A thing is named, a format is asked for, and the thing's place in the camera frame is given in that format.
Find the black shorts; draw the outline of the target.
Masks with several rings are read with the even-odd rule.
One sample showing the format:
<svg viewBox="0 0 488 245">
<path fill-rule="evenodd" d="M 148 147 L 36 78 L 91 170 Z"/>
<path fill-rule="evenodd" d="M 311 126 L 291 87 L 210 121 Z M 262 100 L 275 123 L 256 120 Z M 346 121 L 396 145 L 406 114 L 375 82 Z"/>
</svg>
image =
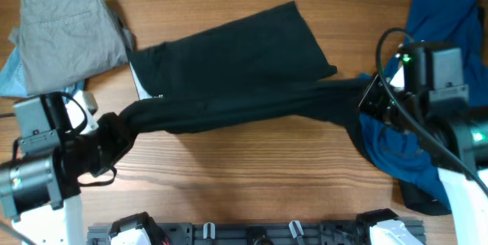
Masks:
<svg viewBox="0 0 488 245">
<path fill-rule="evenodd" d="M 136 134 L 198 133 L 292 114 L 354 130 L 367 84 L 335 79 L 293 2 L 128 58 L 149 94 L 121 113 Z"/>
</svg>

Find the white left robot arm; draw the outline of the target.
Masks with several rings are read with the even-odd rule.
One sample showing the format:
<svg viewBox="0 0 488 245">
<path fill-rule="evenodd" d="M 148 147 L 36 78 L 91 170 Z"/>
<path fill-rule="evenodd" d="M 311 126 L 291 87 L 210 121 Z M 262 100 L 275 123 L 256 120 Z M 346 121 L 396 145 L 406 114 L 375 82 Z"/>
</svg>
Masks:
<svg viewBox="0 0 488 245">
<path fill-rule="evenodd" d="M 114 113 L 104 114 L 87 134 L 67 114 L 17 113 L 23 157 L 1 165 L 1 205 L 14 235 L 25 244 L 83 244 L 78 178 L 114 171 L 133 146 L 134 136 Z"/>
</svg>

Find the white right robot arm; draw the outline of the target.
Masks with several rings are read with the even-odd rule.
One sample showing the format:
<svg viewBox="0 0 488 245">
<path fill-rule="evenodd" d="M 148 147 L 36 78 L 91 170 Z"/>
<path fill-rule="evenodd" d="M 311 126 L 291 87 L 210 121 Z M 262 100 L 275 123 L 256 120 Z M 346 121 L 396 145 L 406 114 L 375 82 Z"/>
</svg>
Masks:
<svg viewBox="0 0 488 245">
<path fill-rule="evenodd" d="M 359 108 L 395 131 L 415 134 L 448 197 L 459 244 L 487 242 L 487 109 L 468 106 L 467 86 L 396 88 L 375 76 Z"/>
</svg>

